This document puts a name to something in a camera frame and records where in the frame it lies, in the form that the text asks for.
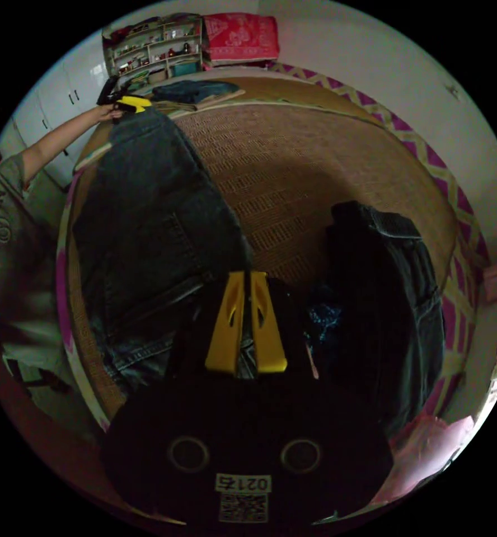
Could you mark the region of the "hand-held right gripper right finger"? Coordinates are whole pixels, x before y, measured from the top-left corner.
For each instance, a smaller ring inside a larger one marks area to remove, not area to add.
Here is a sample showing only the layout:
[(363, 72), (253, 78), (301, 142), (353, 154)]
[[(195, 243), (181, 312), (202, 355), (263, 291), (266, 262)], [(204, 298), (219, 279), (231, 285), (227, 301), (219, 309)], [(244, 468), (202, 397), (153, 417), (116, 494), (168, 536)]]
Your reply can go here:
[(250, 273), (251, 323), (258, 374), (283, 373), (287, 358), (280, 337), (268, 276)]

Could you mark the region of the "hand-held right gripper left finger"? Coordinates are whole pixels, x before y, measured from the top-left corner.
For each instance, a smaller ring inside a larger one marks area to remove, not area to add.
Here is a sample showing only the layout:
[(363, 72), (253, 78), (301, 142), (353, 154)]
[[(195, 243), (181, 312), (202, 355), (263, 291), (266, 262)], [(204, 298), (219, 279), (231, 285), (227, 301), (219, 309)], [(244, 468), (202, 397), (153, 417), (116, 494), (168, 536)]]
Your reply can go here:
[(245, 311), (245, 273), (231, 272), (212, 330), (205, 367), (214, 373), (235, 373)]

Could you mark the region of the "person's left hand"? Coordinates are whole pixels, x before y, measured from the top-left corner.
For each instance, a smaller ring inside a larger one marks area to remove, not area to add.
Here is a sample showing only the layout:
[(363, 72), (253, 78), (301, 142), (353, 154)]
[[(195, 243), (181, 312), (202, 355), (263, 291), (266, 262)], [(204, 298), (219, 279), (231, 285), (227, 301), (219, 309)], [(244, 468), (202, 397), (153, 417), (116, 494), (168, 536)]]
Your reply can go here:
[(124, 114), (124, 111), (120, 109), (117, 103), (96, 106), (92, 112), (94, 124), (109, 120), (119, 120)]

